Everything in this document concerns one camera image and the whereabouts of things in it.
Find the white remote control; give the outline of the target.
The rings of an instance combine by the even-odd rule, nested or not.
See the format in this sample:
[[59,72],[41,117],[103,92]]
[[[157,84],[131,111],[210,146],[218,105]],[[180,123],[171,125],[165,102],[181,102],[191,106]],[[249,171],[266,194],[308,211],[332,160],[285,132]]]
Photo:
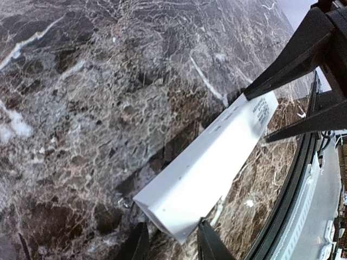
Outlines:
[[273,92],[252,100],[240,95],[134,202],[161,232],[183,244],[228,193],[277,107]]

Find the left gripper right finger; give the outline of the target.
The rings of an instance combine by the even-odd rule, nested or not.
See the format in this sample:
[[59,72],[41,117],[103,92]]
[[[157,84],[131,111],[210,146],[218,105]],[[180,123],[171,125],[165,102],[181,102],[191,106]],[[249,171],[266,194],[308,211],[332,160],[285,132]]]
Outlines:
[[209,222],[201,219],[197,232],[198,259],[202,260],[236,260],[221,241]]

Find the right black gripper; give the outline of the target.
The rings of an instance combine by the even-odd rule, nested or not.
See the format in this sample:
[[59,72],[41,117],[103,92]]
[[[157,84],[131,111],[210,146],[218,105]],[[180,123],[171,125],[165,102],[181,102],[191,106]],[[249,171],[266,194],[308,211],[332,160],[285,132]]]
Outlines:
[[[311,8],[276,60],[246,88],[247,100],[280,88],[318,66],[330,87],[346,94],[346,1],[318,1]],[[346,97],[342,95],[333,91],[317,94],[310,115],[266,136],[266,142],[346,130]]]

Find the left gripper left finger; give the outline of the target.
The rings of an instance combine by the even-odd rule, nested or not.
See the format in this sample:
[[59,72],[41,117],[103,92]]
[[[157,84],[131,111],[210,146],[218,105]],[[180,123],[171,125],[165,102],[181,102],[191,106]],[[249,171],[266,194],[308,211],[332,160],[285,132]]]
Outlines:
[[150,249],[147,224],[140,222],[131,232],[129,238],[121,246],[116,260],[145,260]]

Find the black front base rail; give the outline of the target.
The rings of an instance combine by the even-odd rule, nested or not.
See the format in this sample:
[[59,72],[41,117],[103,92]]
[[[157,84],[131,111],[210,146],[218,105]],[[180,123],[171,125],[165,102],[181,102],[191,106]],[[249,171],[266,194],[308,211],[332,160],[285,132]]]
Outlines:
[[245,259],[274,258],[281,239],[285,237],[286,228],[290,226],[295,207],[300,204],[300,193],[304,190],[307,166],[313,160],[319,137],[313,132],[299,135],[295,140],[298,146],[274,208]]

